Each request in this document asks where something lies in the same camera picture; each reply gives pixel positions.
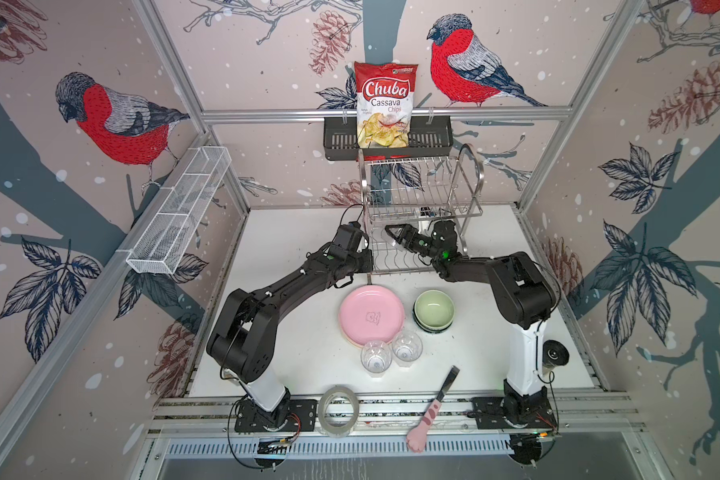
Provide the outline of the steel two-tier dish rack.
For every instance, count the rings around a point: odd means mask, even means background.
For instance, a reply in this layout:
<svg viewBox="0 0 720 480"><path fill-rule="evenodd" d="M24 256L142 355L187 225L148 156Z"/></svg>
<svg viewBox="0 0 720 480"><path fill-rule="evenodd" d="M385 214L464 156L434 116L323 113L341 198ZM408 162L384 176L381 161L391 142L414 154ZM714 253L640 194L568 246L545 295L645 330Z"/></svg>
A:
<svg viewBox="0 0 720 480"><path fill-rule="evenodd" d="M405 250L387 231L409 224L416 233L432 236L434 224L455 223L456 251L468 252L466 231L483 213L480 195L484 166L473 146L461 145L455 156L358 159L363 222L373 253L372 272L378 275L420 273L430 259Z"/></svg>

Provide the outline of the light green bowl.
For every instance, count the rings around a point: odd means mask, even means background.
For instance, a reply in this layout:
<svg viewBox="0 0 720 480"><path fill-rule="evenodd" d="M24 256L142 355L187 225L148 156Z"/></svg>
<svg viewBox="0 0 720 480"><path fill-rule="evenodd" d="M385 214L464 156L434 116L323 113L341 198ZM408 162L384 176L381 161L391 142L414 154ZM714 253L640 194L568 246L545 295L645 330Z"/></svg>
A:
<svg viewBox="0 0 720 480"><path fill-rule="evenodd" d="M453 300L440 290L427 290L421 293L413 306L414 318L418 317L430 325L442 325L455 317Z"/></svg>

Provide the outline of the pink plate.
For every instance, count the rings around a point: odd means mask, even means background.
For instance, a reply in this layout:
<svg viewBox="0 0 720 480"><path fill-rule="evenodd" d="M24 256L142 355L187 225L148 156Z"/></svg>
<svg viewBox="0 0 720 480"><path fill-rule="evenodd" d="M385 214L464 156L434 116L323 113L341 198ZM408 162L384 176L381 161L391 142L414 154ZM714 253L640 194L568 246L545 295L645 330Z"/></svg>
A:
<svg viewBox="0 0 720 480"><path fill-rule="evenodd" d="M343 335L360 347L371 341L391 342L403 329L405 317L400 298L378 285L353 290L342 301L338 312Z"/></svg>

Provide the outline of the clear drinking glass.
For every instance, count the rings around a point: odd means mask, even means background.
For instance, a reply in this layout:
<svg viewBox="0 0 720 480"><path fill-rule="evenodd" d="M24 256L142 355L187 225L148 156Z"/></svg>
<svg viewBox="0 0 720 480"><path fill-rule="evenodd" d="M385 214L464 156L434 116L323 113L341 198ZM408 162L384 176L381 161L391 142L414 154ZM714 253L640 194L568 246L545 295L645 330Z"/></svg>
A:
<svg viewBox="0 0 720 480"><path fill-rule="evenodd" d="M371 377L380 377L389 370L392 364L392 356L388 343L382 340L373 340L362 347L360 361Z"/></svg>
<svg viewBox="0 0 720 480"><path fill-rule="evenodd" d="M401 368L410 368L423 353L423 342L413 331L403 329L390 343L395 362Z"/></svg>

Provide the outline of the green leaf patterned bowl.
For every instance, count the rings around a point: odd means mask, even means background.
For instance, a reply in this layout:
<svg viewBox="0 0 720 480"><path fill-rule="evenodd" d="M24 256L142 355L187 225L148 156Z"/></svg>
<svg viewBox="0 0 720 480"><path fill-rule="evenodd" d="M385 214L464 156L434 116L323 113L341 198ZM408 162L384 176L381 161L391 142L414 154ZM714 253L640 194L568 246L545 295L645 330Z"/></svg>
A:
<svg viewBox="0 0 720 480"><path fill-rule="evenodd" d="M450 320L450 321L448 321L448 322L446 322L446 323L443 323L442 325L440 325L440 324L430 325L430 324L428 324L428 323L426 323L426 322L423 322L423 321L420 320L418 317L415 317L415 318L414 318L414 322L416 323L416 325L417 325L421 330L423 330L423 331L425 331L425 332L427 332L427 333L430 333L430 334L439 334L439 333L442 333L442 332L448 330L448 329L453 325L453 320Z"/></svg>

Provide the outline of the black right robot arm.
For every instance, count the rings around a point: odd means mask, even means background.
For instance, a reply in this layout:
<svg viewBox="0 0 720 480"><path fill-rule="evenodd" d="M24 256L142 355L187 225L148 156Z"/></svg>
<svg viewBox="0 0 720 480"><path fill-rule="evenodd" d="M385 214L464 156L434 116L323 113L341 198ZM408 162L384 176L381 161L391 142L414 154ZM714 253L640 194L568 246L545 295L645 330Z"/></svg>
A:
<svg viewBox="0 0 720 480"><path fill-rule="evenodd" d="M558 297L529 255L520 251L499 257L470 257L459 249L452 220L434 222L428 234L410 224L387 225L384 230L397 245L427 260L444 281L491 287L499 313L513 328L503 386L504 416L508 422L521 425L548 409L543 335Z"/></svg>

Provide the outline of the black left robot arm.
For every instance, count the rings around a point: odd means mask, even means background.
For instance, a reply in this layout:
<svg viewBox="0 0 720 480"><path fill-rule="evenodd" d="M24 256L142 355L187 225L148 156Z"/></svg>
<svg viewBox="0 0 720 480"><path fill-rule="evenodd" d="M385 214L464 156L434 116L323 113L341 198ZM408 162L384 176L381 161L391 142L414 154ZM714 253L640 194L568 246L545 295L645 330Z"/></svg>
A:
<svg viewBox="0 0 720 480"><path fill-rule="evenodd" d="M229 370L252 399L256 412L279 426L288 415L290 392L270 369L280 322L312 296L341 289L372 267L369 237L359 221L339 225L332 241L275 283L231 292L206 343L222 372Z"/></svg>

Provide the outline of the red Chuba cassava chips bag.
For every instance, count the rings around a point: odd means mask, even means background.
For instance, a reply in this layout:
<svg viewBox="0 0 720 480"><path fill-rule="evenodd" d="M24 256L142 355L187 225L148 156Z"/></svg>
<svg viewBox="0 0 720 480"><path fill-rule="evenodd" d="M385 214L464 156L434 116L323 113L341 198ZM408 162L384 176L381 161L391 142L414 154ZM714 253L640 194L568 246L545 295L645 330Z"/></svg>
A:
<svg viewBox="0 0 720 480"><path fill-rule="evenodd" d="M409 146L418 66L354 63L360 148Z"/></svg>

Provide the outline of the pink cat paw spatula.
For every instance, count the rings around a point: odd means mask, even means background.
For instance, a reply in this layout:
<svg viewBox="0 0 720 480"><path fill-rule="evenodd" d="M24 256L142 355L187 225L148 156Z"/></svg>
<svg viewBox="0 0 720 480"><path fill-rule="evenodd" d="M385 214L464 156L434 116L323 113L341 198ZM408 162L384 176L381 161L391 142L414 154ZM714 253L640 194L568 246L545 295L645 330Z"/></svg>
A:
<svg viewBox="0 0 720 480"><path fill-rule="evenodd" d="M437 392L434 400L429 404L425 412L420 418L419 423L412 428L406 435L406 445L414 453L423 453L427 445L428 433L440 412L442 401L454 384L460 369L452 366L446 376L440 390Z"/></svg>

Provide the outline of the clear tape roll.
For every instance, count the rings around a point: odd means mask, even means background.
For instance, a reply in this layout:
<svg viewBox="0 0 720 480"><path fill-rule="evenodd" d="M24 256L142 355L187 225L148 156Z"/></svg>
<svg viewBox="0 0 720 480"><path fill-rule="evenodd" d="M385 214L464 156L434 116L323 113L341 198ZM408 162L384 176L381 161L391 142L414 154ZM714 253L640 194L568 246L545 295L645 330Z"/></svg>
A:
<svg viewBox="0 0 720 480"><path fill-rule="evenodd" d="M345 438L353 432L359 419L359 400L351 389L337 385L321 396L317 413L317 431L320 434Z"/></svg>

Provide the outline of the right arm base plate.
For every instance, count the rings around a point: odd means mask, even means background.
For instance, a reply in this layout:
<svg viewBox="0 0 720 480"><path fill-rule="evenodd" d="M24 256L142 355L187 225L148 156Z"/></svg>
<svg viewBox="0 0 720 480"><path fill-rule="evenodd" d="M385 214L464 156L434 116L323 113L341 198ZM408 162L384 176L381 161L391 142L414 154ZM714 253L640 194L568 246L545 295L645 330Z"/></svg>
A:
<svg viewBox="0 0 720 480"><path fill-rule="evenodd" d="M473 397L470 417L479 430L555 430L558 421L545 392L515 397Z"/></svg>

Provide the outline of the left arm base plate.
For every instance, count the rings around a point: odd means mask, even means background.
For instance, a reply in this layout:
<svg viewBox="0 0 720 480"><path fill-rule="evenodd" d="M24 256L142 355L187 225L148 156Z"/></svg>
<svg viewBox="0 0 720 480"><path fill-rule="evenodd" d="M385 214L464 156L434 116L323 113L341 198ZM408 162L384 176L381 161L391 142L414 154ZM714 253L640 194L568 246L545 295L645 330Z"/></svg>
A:
<svg viewBox="0 0 720 480"><path fill-rule="evenodd" d="M268 412L252 398L244 397L231 414L233 429L238 434L313 432L318 414L317 405L317 400L286 397L272 412Z"/></svg>

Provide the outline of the white mesh wall shelf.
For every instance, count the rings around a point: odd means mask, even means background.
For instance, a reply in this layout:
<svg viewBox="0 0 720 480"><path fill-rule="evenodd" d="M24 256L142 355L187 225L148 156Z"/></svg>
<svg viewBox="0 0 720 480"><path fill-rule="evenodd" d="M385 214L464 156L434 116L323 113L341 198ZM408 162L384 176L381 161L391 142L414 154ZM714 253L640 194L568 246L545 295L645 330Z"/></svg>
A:
<svg viewBox="0 0 720 480"><path fill-rule="evenodd" d="M195 150L126 258L132 270L139 274L176 272L230 162L228 150L222 146L202 146Z"/></svg>

